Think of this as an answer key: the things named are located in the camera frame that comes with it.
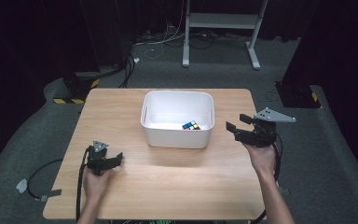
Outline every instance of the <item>wooden table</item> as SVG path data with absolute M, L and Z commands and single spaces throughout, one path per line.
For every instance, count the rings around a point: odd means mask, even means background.
M 196 89 L 212 95 L 215 125 L 203 149 L 150 147 L 141 125 L 145 95 L 155 89 L 94 89 L 90 92 L 48 199 L 45 218 L 76 217 L 76 188 L 85 149 L 94 139 L 109 144 L 107 158 L 123 152 L 111 175 L 98 218 L 230 220 L 256 218 L 263 210 L 261 190 L 249 154 L 226 130 L 226 121 L 252 116 L 247 90 Z M 82 192 L 82 204 L 86 196 Z

